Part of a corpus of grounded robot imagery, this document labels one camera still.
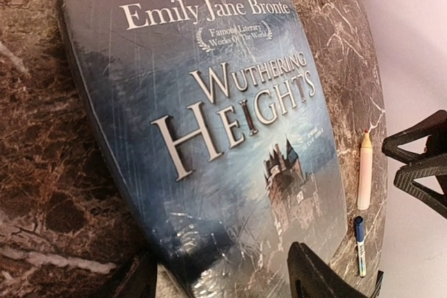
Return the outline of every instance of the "marker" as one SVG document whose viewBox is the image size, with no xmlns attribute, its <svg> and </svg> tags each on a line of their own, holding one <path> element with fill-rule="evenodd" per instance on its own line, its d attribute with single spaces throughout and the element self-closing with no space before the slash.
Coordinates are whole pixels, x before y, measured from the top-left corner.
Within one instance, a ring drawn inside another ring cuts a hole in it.
<svg viewBox="0 0 447 298">
<path fill-rule="evenodd" d="M 372 143 L 369 131 L 365 130 L 362 146 L 360 147 L 360 176 L 358 178 L 357 208 L 365 210 L 371 202 L 372 182 Z"/>
<path fill-rule="evenodd" d="M 366 256 L 365 256 L 365 224 L 363 218 L 358 216 L 354 219 L 356 228 L 357 252 L 358 252 L 358 272 L 360 277 L 366 276 Z"/>
</svg>

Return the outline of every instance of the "white vein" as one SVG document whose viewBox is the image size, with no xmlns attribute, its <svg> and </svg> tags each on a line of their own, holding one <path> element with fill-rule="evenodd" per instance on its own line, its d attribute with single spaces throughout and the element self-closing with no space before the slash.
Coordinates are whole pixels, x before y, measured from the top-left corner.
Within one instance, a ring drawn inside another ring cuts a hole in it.
<svg viewBox="0 0 447 298">
<path fill-rule="evenodd" d="M 374 79 L 376 80 L 377 85 L 380 85 L 379 74 L 378 74 L 378 71 L 377 71 L 377 66 L 374 66 L 374 69 L 372 70 L 372 77 L 374 77 Z"/>
<path fill-rule="evenodd" d="M 359 56 L 363 61 L 366 62 L 365 58 L 362 55 L 360 55 L 360 53 L 348 41 L 345 40 L 345 43 L 351 48 L 353 52 L 357 54 L 357 56 Z"/>
<path fill-rule="evenodd" d="M 19 251 L 14 248 L 0 248 L 0 255 L 13 260 L 24 260 L 31 265 L 39 267 L 41 265 L 55 265 L 56 267 L 75 267 L 97 274 L 108 274 L 116 266 L 113 263 L 102 264 L 96 261 L 85 260 L 82 258 L 63 257 L 56 254 L 43 254 L 36 251 Z"/>
<path fill-rule="evenodd" d="M 9 274 L 9 272 L 2 271 L 1 274 L 7 281 L 12 281 L 13 280 L 13 277 Z"/>
<path fill-rule="evenodd" d="M 365 234 L 365 238 L 368 237 L 368 235 L 369 235 L 371 232 L 374 231 L 374 224 L 376 223 L 376 220 L 377 220 L 377 217 L 379 217 L 379 214 L 381 214 L 381 212 L 382 212 L 382 207 L 383 207 L 384 204 L 385 204 L 385 201 L 383 201 L 383 202 L 380 204 L 379 209 L 377 210 L 377 214 L 376 214 L 376 216 L 374 217 L 374 220 L 372 221 L 371 227 L 369 228 L 369 231 Z"/>
<path fill-rule="evenodd" d="M 340 45 L 342 46 L 342 54 L 345 55 L 344 53 L 344 40 L 340 37 L 340 35 L 338 35 L 338 28 L 337 31 L 331 35 L 331 37 L 329 38 L 328 42 L 326 43 L 326 47 L 329 47 L 330 43 L 332 42 L 332 40 L 334 38 L 338 38 L 338 40 L 340 41 Z"/>
<path fill-rule="evenodd" d="M 0 54 L 8 57 L 14 66 L 25 75 L 28 75 L 28 69 L 25 68 L 21 58 L 15 56 L 1 41 L 0 41 Z"/>
<path fill-rule="evenodd" d="M 379 118 L 377 119 L 377 122 L 375 124 L 373 124 L 372 122 L 369 122 L 369 132 L 371 132 L 373 129 L 377 128 L 377 126 L 379 125 L 380 121 L 382 120 L 383 115 L 385 114 L 385 109 L 380 107 L 379 105 L 377 105 L 376 102 L 374 102 L 374 100 L 372 100 L 371 96 L 369 97 L 369 99 L 372 101 L 372 104 L 376 107 L 376 109 L 378 109 L 380 111 L 380 115 L 379 115 Z"/>
<path fill-rule="evenodd" d="M 347 153 L 351 153 L 352 151 L 353 151 L 352 149 L 337 150 L 337 155 L 338 156 L 346 155 Z"/>
<path fill-rule="evenodd" d="M 351 31 L 353 33 L 356 33 L 356 36 L 358 37 L 358 33 L 357 31 L 352 27 L 352 24 L 349 22 L 349 20 L 347 20 L 344 15 L 342 15 L 342 12 L 340 12 L 340 10 L 333 4 L 331 3 L 329 0 L 327 0 L 328 2 L 326 4 L 323 5 L 323 7 L 321 8 L 322 10 L 324 10 L 327 6 L 331 7 L 331 9 L 335 10 L 339 16 L 343 19 L 343 21 L 345 21 L 345 23 L 349 26 L 349 28 L 351 29 Z"/>
<path fill-rule="evenodd" d="M 369 96 L 369 99 L 371 100 L 372 104 L 378 109 L 381 113 L 385 113 L 385 109 L 380 107 L 379 104 L 377 104 L 374 100 L 372 100 L 372 97 Z"/>
</svg>

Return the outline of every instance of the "marble surface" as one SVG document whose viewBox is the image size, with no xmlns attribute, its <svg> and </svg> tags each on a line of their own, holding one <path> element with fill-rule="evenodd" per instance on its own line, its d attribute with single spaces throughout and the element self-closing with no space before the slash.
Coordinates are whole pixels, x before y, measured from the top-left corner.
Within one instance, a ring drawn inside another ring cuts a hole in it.
<svg viewBox="0 0 447 298">
<path fill-rule="evenodd" d="M 366 223 L 367 277 L 353 226 L 330 266 L 372 293 L 386 203 L 381 81 L 361 0 L 294 0 L 334 128 L 348 220 Z M 86 297 L 144 239 L 113 184 L 78 98 L 54 0 L 0 0 L 0 297 Z M 365 128 L 376 148 L 372 205 L 356 209 Z M 175 291 L 161 273 L 160 297 Z"/>
</svg>

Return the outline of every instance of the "blue marker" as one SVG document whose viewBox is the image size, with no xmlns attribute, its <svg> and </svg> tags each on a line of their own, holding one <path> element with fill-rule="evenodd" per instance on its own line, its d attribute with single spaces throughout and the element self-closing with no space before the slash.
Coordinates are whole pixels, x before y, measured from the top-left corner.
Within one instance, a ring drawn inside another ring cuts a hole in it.
<svg viewBox="0 0 447 298">
<path fill-rule="evenodd" d="M 354 225 L 356 227 L 356 239 L 358 250 L 358 271 L 360 277 L 366 276 L 366 257 L 365 257 L 365 224 L 363 218 L 358 216 L 354 219 Z"/>
</svg>

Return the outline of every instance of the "blue book cover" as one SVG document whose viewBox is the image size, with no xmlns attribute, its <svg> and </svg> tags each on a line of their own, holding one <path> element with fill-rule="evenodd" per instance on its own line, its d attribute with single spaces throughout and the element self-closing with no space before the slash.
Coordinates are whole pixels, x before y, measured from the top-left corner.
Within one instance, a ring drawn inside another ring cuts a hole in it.
<svg viewBox="0 0 447 298">
<path fill-rule="evenodd" d="M 346 205 L 292 0 L 59 0 L 80 95 L 123 198 L 190 297 L 290 297 Z"/>
</svg>

